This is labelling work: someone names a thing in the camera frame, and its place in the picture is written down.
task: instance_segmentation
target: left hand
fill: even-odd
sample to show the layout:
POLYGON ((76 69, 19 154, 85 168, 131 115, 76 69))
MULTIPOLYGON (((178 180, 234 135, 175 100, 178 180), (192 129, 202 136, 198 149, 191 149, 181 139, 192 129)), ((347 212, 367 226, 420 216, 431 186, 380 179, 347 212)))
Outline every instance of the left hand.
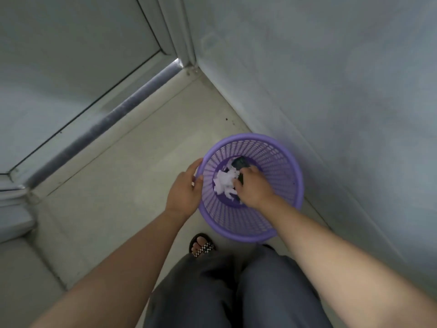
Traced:
POLYGON ((203 175, 197 179, 194 172, 202 163, 202 158, 194 161, 176 177, 167 197, 166 211, 181 215, 185 220, 193 215, 202 198, 203 175))

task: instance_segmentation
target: checkered sandal strap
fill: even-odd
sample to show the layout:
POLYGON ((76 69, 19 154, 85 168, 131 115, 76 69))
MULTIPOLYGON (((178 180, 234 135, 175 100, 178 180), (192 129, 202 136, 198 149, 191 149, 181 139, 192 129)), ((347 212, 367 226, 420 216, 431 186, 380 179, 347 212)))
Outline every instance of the checkered sandal strap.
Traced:
POLYGON ((194 257, 197 258, 202 253, 208 253, 208 252, 210 252, 211 250, 214 250, 214 249, 215 249, 214 244, 211 243, 211 242, 207 242, 196 253, 194 253, 194 257))

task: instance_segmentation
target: person's foot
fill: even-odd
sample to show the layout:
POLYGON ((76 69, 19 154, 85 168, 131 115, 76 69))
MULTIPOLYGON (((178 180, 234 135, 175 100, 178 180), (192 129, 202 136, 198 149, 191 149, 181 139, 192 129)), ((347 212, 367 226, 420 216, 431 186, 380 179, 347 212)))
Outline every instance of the person's foot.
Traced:
POLYGON ((207 243, 207 240, 203 237, 197 237, 196 242, 193 244, 193 247, 191 248, 191 253, 194 255, 197 251, 200 250, 200 248, 207 243))

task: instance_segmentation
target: forearm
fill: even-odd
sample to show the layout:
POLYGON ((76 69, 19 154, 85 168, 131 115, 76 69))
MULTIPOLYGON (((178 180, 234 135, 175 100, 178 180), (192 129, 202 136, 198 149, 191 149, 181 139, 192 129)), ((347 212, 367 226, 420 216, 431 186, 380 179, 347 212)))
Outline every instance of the forearm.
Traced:
POLYGON ((266 201, 260 211, 349 327, 430 327, 437 321, 434 301, 281 198, 266 201))
POLYGON ((33 328, 134 327, 186 217, 163 212, 79 281, 33 328))

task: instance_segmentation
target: door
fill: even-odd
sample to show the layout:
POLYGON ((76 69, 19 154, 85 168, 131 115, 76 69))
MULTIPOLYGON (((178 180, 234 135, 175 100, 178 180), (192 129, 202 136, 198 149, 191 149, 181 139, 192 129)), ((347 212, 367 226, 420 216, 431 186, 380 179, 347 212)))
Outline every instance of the door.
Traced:
POLYGON ((160 51, 137 0, 1 0, 0 46, 0 174, 160 51))

